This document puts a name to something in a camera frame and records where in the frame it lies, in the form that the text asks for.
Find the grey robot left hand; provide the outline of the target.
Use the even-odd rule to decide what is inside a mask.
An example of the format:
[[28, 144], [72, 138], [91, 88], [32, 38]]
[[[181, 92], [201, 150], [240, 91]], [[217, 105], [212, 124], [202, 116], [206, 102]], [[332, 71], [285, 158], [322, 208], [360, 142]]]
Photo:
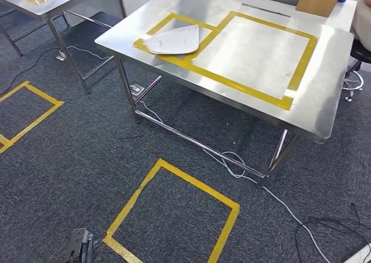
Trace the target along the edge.
[[87, 263], [93, 263], [97, 255], [97, 250], [99, 245], [100, 241], [94, 239], [94, 234], [89, 234], [87, 242], [87, 255], [85, 261]]

